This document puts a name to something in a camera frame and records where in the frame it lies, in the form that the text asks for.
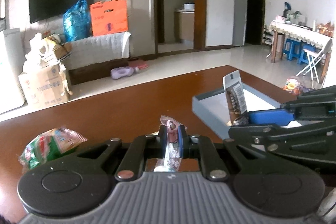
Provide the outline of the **clear pink candy packet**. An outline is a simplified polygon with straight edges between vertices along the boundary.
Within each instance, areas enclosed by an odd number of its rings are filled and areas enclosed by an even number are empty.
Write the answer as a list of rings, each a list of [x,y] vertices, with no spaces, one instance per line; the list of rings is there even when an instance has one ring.
[[[166,115],[161,115],[160,122],[165,126],[167,141],[164,145],[165,154],[157,160],[154,172],[177,172],[182,161],[182,138],[179,136],[182,124]]]

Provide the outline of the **grey white snack packet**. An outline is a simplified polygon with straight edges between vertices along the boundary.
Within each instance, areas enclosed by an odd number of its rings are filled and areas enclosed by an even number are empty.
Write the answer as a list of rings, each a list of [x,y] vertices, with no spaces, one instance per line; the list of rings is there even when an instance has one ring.
[[[223,77],[223,87],[230,116],[227,126],[248,125],[249,116],[239,70]]]

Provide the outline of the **blue plastic stool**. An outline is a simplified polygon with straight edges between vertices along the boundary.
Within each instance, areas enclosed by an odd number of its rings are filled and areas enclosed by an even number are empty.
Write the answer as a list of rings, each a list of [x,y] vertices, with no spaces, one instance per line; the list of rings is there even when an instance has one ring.
[[[299,59],[302,52],[301,41],[287,38],[285,40],[282,53],[286,55],[286,59],[292,61],[293,59]]]

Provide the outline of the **white folding chair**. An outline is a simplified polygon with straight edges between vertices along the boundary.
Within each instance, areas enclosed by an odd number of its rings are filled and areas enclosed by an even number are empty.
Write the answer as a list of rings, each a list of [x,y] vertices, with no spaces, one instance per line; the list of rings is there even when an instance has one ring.
[[[322,59],[331,51],[333,45],[333,40],[330,39],[319,52],[303,49],[303,52],[306,53],[308,59],[308,65],[299,71],[295,76],[306,75],[308,72],[311,76],[311,81],[317,81],[320,84],[319,76],[317,73],[317,65],[322,61]]]

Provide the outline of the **pink item on floor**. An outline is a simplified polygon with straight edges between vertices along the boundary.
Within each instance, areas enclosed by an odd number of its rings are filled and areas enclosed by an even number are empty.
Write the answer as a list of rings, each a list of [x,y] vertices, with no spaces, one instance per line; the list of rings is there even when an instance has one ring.
[[[146,61],[138,57],[131,58],[127,62],[130,67],[137,69],[137,70],[143,70],[143,69],[148,68]]]

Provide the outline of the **dining table with cloth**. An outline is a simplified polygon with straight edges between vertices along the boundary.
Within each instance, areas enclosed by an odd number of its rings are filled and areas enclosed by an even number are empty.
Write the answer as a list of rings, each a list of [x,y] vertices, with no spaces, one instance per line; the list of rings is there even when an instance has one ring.
[[[302,40],[305,43],[311,44],[320,50],[323,50],[327,42],[332,38],[320,34],[318,32],[313,32],[310,30],[306,30],[304,28],[294,26],[292,24],[281,23],[273,20],[268,30],[273,32],[273,43],[270,52],[270,62],[275,63],[276,55],[277,55],[277,45],[278,45],[278,36],[282,35],[280,45],[283,46],[285,42],[285,38],[294,38],[297,40]]]

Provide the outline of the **green chip bag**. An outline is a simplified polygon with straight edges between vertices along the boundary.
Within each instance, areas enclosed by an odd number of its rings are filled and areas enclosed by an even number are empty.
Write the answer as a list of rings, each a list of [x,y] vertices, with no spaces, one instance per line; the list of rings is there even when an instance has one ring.
[[[22,173],[74,152],[87,140],[82,134],[65,127],[40,133],[25,146],[18,158]]]

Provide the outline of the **white covered tv cabinet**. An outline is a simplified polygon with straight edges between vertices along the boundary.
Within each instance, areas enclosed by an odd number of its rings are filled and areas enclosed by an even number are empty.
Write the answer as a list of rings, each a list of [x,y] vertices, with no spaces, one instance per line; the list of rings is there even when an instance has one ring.
[[[130,32],[92,36],[67,43],[72,50],[64,60],[73,85],[110,76],[116,67],[127,65]]]

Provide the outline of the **brown cardboard box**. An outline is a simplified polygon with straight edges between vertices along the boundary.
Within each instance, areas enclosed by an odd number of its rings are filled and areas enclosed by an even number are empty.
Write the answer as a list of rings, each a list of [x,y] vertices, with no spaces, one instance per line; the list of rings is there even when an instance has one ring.
[[[18,76],[28,105],[49,107],[68,102],[72,92],[67,79],[67,70],[62,63],[50,65],[36,72]]]

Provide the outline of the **orange carton box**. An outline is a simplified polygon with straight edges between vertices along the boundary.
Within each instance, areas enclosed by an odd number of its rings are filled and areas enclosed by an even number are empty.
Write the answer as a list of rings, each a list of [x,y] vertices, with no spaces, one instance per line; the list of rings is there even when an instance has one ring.
[[[92,34],[103,36],[127,32],[127,0],[110,0],[90,5]]]

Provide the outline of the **white tissue roll pile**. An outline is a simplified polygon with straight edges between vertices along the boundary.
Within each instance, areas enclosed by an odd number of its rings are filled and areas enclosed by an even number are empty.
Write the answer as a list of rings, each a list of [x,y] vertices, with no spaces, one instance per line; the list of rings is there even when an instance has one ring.
[[[61,46],[60,43],[58,35],[42,38],[41,33],[35,34],[30,40],[31,50],[25,55],[23,73],[37,72],[45,67],[58,64],[59,59],[56,57],[55,49]]]

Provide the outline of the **blue plastic bag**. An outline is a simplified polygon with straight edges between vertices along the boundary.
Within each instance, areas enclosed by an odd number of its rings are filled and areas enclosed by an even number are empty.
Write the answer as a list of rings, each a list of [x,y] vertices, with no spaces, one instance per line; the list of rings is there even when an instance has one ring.
[[[73,42],[91,36],[91,15],[87,0],[78,0],[63,15],[63,29],[66,42]]]

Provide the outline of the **white refrigerator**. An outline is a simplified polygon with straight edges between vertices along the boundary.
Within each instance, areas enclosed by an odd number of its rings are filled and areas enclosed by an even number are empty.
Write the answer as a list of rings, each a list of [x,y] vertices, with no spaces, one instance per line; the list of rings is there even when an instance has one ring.
[[[25,102],[18,80],[25,60],[20,29],[1,31],[1,114],[21,107]]]

